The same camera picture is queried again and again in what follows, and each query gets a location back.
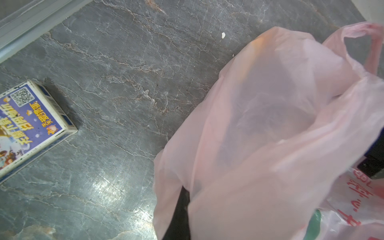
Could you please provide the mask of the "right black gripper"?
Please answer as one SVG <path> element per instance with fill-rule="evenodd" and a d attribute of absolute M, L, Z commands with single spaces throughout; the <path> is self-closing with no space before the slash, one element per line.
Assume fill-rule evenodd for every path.
<path fill-rule="evenodd" d="M 357 168 L 369 178 L 384 177 L 384 130 L 365 153 Z"/>

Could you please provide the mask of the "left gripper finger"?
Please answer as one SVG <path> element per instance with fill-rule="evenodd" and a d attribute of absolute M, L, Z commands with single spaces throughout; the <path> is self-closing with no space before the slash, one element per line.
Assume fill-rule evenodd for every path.
<path fill-rule="evenodd" d="M 182 187 L 171 223 L 163 237 L 163 240 L 191 239 L 188 217 L 189 203 L 190 193 Z"/>

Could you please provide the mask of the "pink plastic bag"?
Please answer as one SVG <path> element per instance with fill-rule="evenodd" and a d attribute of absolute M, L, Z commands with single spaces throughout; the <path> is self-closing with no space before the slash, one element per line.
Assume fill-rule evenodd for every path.
<path fill-rule="evenodd" d="M 182 189 L 193 240 L 302 236 L 382 131 L 383 40 L 381 25 L 363 22 L 323 43 L 273 27 L 246 45 L 154 160 L 157 238 Z"/>

